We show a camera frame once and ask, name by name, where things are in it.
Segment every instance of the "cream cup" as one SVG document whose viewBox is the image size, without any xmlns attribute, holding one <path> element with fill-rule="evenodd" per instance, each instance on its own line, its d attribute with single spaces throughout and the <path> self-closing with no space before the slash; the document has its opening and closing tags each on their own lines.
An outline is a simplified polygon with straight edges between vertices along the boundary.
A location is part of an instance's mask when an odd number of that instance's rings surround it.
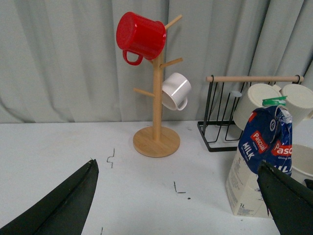
<svg viewBox="0 0 313 235">
<path fill-rule="evenodd" d="M 292 127 L 313 116 L 313 91 L 299 84 L 288 84 L 281 90 L 287 96 L 286 107 L 292 116 Z"/>
<path fill-rule="evenodd" d="M 253 110 L 262 107 L 263 99 L 281 97 L 278 86 L 264 83 L 254 84 L 239 101 L 233 119 L 236 125 L 244 130 Z"/>
</svg>

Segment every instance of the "milk carton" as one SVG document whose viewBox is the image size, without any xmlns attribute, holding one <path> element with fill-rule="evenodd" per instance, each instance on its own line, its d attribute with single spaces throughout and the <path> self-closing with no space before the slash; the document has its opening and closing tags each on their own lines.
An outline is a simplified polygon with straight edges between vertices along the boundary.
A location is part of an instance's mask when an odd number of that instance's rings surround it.
<svg viewBox="0 0 313 235">
<path fill-rule="evenodd" d="M 291 175 L 291 143 L 291 116 L 284 106 L 252 112 L 225 184 L 234 215 L 272 218 L 257 183 L 257 170 L 266 161 Z"/>
</svg>

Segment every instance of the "wooden mug tree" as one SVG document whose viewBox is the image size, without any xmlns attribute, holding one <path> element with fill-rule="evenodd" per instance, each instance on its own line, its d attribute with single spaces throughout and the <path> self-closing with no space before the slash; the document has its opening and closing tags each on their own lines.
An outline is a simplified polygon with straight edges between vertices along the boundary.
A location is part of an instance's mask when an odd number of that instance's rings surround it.
<svg viewBox="0 0 313 235">
<path fill-rule="evenodd" d="M 167 30 L 181 18 L 182 15 L 177 16 L 165 26 L 165 29 Z M 139 153 L 153 158 L 169 156 L 176 152 L 180 145 L 179 135 L 170 128 L 163 127 L 161 122 L 163 69 L 181 62 L 182 58 L 164 63 L 163 54 L 162 51 L 157 58 L 150 61 L 153 65 L 153 93 L 134 88 L 135 92 L 153 98 L 153 125 L 139 130 L 133 138 L 134 148 Z"/>
</svg>

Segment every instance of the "red mug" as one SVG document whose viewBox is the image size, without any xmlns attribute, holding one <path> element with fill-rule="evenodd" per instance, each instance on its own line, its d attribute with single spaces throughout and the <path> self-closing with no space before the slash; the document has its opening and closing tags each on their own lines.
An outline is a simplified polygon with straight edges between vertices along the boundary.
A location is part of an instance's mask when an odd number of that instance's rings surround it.
<svg viewBox="0 0 313 235">
<path fill-rule="evenodd" d="M 116 30 L 116 42 L 123 50 L 124 60 L 130 65 L 139 65 L 144 58 L 155 59 L 162 52 L 166 41 L 165 26 L 134 12 L 125 13 Z M 138 55 L 136 61 L 129 61 L 127 53 Z"/>
</svg>

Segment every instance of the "round wooden base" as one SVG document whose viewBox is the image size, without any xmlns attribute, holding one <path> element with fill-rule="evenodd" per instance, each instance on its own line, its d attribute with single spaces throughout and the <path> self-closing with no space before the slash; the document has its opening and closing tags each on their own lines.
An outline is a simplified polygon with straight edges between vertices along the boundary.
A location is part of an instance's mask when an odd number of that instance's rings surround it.
<svg viewBox="0 0 313 235">
<path fill-rule="evenodd" d="M 133 143 L 135 149 L 142 155 L 162 158 L 176 152 L 180 145 L 180 138 L 175 131 L 161 127 L 160 141 L 154 141 L 153 128 L 149 126 L 136 132 Z"/>
</svg>

